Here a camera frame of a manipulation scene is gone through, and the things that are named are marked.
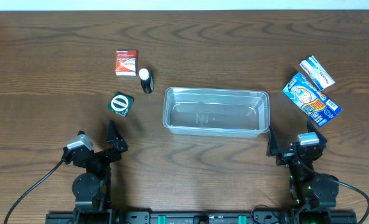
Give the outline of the blue Kool Fever box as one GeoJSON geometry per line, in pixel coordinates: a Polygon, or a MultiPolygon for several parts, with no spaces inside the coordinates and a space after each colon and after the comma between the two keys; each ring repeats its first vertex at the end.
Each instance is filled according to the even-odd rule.
{"type": "Polygon", "coordinates": [[[342,112],[340,106],[301,73],[291,78],[284,86],[283,93],[320,127],[342,112]]]}

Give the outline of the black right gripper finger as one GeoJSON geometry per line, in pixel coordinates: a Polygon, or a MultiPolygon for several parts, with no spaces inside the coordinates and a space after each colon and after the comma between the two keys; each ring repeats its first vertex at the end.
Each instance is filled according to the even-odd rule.
{"type": "Polygon", "coordinates": [[[318,129],[312,124],[311,120],[307,120],[307,130],[309,133],[314,133],[319,139],[319,144],[326,144],[327,139],[318,131],[318,129]]]}
{"type": "Polygon", "coordinates": [[[267,156],[276,156],[279,152],[279,146],[278,142],[274,133],[274,130],[272,126],[269,126],[269,140],[268,140],[268,146],[266,150],[267,156]]]}

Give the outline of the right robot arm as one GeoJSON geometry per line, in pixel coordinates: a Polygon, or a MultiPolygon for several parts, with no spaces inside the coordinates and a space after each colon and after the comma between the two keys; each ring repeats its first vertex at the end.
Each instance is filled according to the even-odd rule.
{"type": "Polygon", "coordinates": [[[314,170],[313,162],[323,155],[327,140],[308,121],[307,132],[298,135],[289,148],[279,147],[278,140],[269,127],[266,155],[276,158],[278,166],[290,171],[289,192],[298,206],[280,212],[279,223],[323,223],[329,220],[329,210],[337,204],[339,185],[336,177],[314,170]]]}

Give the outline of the clear plastic container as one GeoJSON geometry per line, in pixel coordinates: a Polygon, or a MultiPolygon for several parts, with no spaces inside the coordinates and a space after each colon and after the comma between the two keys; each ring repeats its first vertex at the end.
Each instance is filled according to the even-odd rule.
{"type": "Polygon", "coordinates": [[[264,91],[170,87],[163,125],[172,134],[255,138],[271,125],[264,91]]]}

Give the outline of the white blue Panadol box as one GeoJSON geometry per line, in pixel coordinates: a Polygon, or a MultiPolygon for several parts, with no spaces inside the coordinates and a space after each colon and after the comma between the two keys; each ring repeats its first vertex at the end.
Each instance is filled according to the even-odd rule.
{"type": "Polygon", "coordinates": [[[327,73],[313,55],[301,61],[299,65],[308,74],[320,91],[335,83],[334,79],[327,73]]]}

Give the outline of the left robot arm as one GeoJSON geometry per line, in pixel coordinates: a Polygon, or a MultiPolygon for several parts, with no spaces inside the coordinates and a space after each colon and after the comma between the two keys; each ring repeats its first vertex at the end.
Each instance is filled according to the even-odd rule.
{"type": "Polygon", "coordinates": [[[122,159],[128,145],[113,120],[108,124],[106,143],[109,148],[96,152],[87,135],[79,131],[63,148],[66,165],[85,169],[72,184],[75,209],[69,223],[121,223],[121,214],[110,208],[111,164],[122,159]]]}

